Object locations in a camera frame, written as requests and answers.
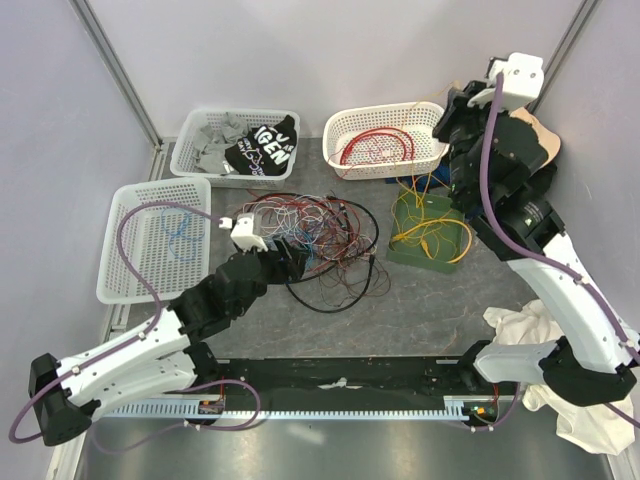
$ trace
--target beige cloth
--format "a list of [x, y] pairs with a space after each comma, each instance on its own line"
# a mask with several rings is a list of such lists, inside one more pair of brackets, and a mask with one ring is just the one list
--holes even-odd
[[560, 137], [558, 135], [542, 125], [540, 120], [531, 115], [524, 107], [514, 110], [509, 116], [519, 118], [533, 127], [533, 130], [538, 135], [538, 143], [547, 151], [547, 155], [549, 157], [544, 165], [556, 158], [556, 155], [558, 155], [558, 152], [560, 151], [561, 144]]
[[[529, 302], [522, 312], [487, 308], [484, 319], [496, 329], [493, 341], [502, 345], [544, 343], [562, 336], [562, 330], [541, 300]], [[558, 412], [556, 434], [589, 453], [618, 455], [635, 440], [633, 426], [604, 405], [576, 407], [546, 385], [528, 386], [522, 403], [531, 411], [549, 405]], [[633, 417], [629, 397], [614, 405]]]

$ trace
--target basket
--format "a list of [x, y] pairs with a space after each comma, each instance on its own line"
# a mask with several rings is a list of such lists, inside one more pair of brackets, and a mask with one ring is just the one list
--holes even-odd
[[300, 117], [297, 113], [286, 110], [236, 110], [236, 109], [211, 109], [199, 108], [193, 110], [180, 129], [178, 141], [171, 155], [169, 168], [171, 173], [178, 177], [200, 177], [206, 178], [213, 187], [224, 188], [250, 188], [258, 190], [281, 190], [284, 181], [291, 175], [293, 165], [296, 162], [297, 146], [291, 153], [287, 163], [287, 170], [278, 176], [253, 176], [253, 175], [217, 175], [205, 173], [198, 170], [195, 163], [195, 150], [193, 148], [193, 138], [196, 132], [206, 125], [211, 125], [214, 129], [220, 129], [220, 121], [226, 112], [235, 113], [244, 118], [249, 123], [250, 128], [262, 125], [273, 126], [284, 120], [284, 117], [291, 115], [295, 120], [295, 130], [300, 143]]
[[[376, 107], [343, 110], [333, 115], [324, 127], [322, 152], [325, 161], [345, 180], [404, 177], [435, 170], [448, 145], [433, 138], [432, 131], [444, 109], [429, 102], [398, 103]], [[365, 149], [354, 148], [348, 165], [340, 165], [342, 149], [359, 133], [372, 128], [395, 127], [413, 138], [413, 161], [398, 161], [399, 145], [393, 139], [380, 139], [375, 155]]]
[[[116, 233], [124, 216], [143, 203], [159, 200], [211, 212], [211, 185], [203, 178], [174, 178], [120, 188], [113, 196], [102, 245], [96, 295], [106, 304], [151, 302], [153, 298], [118, 254]], [[134, 215], [122, 238], [127, 258], [158, 292], [177, 297], [209, 273], [211, 227], [184, 210], [152, 207]]]

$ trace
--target blue wire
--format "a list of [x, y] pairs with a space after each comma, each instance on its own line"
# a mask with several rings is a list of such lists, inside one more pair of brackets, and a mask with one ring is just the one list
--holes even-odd
[[[176, 230], [176, 232], [171, 232], [167, 228], [166, 217], [165, 217], [167, 210], [180, 210], [184, 214], [184, 218], [180, 221], [180, 224], [178, 225], [178, 229]], [[169, 251], [173, 254], [175, 258], [185, 263], [193, 262], [196, 259], [196, 255], [197, 255], [196, 242], [199, 240], [202, 240], [205, 234], [204, 230], [199, 237], [191, 237], [189, 235], [184, 234], [184, 232], [187, 230], [187, 228], [191, 224], [191, 217], [192, 217], [191, 212], [187, 212], [186, 210], [181, 210], [179, 208], [172, 208], [172, 207], [165, 208], [160, 215], [162, 230], [164, 231], [164, 233], [169, 235], [169, 245], [168, 245]], [[189, 258], [182, 257], [175, 251], [174, 249], [175, 240], [178, 238], [185, 240], [191, 244], [191, 256]]]

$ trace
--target green tray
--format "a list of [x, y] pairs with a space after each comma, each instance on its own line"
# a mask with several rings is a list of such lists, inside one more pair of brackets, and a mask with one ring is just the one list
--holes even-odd
[[[403, 195], [404, 190], [400, 191], [399, 196]], [[398, 223], [403, 226], [403, 231], [409, 230], [416, 223], [408, 220], [410, 216], [421, 216], [421, 208], [415, 206], [415, 201], [411, 195], [406, 195], [406, 203], [404, 201], [396, 202], [395, 217]], [[455, 220], [464, 221], [464, 215], [458, 210], [451, 208], [451, 199], [449, 197], [441, 197], [438, 195], [427, 194], [424, 196], [425, 220], [444, 218], [453, 218]], [[455, 223], [444, 223], [438, 230], [450, 242], [440, 239], [438, 249], [438, 240], [436, 235], [427, 235], [425, 240], [429, 246], [429, 252], [436, 253], [433, 259], [427, 257], [420, 245], [410, 246], [403, 242], [391, 243], [391, 238], [398, 234], [398, 225], [393, 222], [391, 237], [389, 238], [389, 248], [387, 250], [387, 259], [395, 263], [410, 265], [412, 267], [428, 268], [441, 273], [453, 273], [458, 267], [458, 263], [447, 263], [448, 260], [457, 257], [462, 251], [462, 240], [466, 236], [464, 228]]]

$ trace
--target black t-shirt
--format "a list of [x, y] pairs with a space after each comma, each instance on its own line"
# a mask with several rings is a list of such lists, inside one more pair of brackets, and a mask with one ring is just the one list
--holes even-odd
[[252, 129], [249, 135], [227, 148], [224, 155], [242, 175], [282, 175], [297, 142], [295, 121], [287, 115], [273, 127], [263, 125]]

